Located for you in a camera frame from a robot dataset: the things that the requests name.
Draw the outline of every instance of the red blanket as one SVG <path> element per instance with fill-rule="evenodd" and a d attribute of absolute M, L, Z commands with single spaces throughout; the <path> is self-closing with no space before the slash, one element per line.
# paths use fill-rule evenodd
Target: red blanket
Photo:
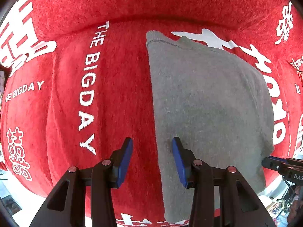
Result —
<path fill-rule="evenodd" d="M 293 155 L 303 87 L 290 63 L 302 57 L 303 21 L 289 0 L 19 0 L 0 27 L 0 63 L 13 69 L 0 128 L 7 168 L 26 188 L 46 197 L 70 166 L 92 167 L 130 136 L 127 178 L 112 190 L 117 223 L 168 224 L 149 30 L 228 50 L 259 69 L 275 114 L 272 155 Z M 277 174 L 265 176 L 268 185 Z"/>

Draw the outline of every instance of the metal rivet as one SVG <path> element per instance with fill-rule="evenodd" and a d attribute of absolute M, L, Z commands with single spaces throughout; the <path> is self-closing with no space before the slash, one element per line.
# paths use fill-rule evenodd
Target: metal rivet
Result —
<path fill-rule="evenodd" d="M 200 166 L 200 165 L 202 165 L 202 160 L 200 160 L 200 159 L 195 159 L 195 160 L 194 160 L 194 164 L 195 164 L 196 166 Z"/>
<path fill-rule="evenodd" d="M 235 173 L 235 172 L 237 171 L 237 169 L 236 169 L 234 166 L 229 166 L 229 167 L 228 167 L 228 171 L 229 171 L 230 173 Z"/>
<path fill-rule="evenodd" d="M 71 172 L 71 173 L 74 173 L 76 170 L 77 170 L 77 167 L 75 167 L 75 166 L 71 166 L 69 168 L 69 172 Z"/>
<path fill-rule="evenodd" d="M 111 161 L 109 159 L 105 159 L 102 161 L 102 165 L 109 166 L 111 164 Z"/>

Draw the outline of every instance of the folded gray shirt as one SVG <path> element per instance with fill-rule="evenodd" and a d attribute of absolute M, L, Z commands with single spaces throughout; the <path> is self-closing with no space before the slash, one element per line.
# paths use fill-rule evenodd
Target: folded gray shirt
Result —
<path fill-rule="evenodd" d="M 189 219 L 194 192 L 179 181 L 172 154 L 175 136 L 210 166 L 235 166 L 261 192 L 261 161 L 273 151 L 274 130 L 263 76 L 238 56 L 186 37 L 173 41 L 150 31 L 146 38 L 166 221 Z"/>

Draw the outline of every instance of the gray cloth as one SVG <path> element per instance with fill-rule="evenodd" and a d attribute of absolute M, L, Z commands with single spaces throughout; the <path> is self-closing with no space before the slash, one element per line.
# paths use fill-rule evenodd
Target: gray cloth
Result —
<path fill-rule="evenodd" d="M 165 219 L 189 219 L 193 189 L 182 187 L 172 138 L 210 166 L 238 168 L 255 192 L 265 188 L 261 161 L 273 151 L 274 114 L 267 84 L 227 51 L 146 35 Z M 219 208 L 219 191 L 215 190 Z"/>

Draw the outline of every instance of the screw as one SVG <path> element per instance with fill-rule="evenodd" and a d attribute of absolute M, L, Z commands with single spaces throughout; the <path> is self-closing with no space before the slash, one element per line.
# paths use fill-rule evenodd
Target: screw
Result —
<path fill-rule="evenodd" d="M 75 166 L 71 166 L 69 168 L 69 172 L 71 172 L 71 173 L 74 173 L 76 170 L 77 170 L 77 167 L 75 167 Z"/>
<path fill-rule="evenodd" d="M 228 171 L 229 171 L 230 173 L 235 173 L 235 172 L 237 171 L 237 169 L 236 169 L 234 166 L 229 166 L 229 167 L 228 167 Z"/>
<path fill-rule="evenodd" d="M 200 160 L 200 159 L 195 159 L 195 160 L 194 160 L 194 165 L 196 165 L 196 166 L 202 165 L 202 160 Z"/>
<path fill-rule="evenodd" d="M 111 164 L 111 161 L 109 159 L 105 159 L 102 161 L 102 165 L 109 166 Z"/>

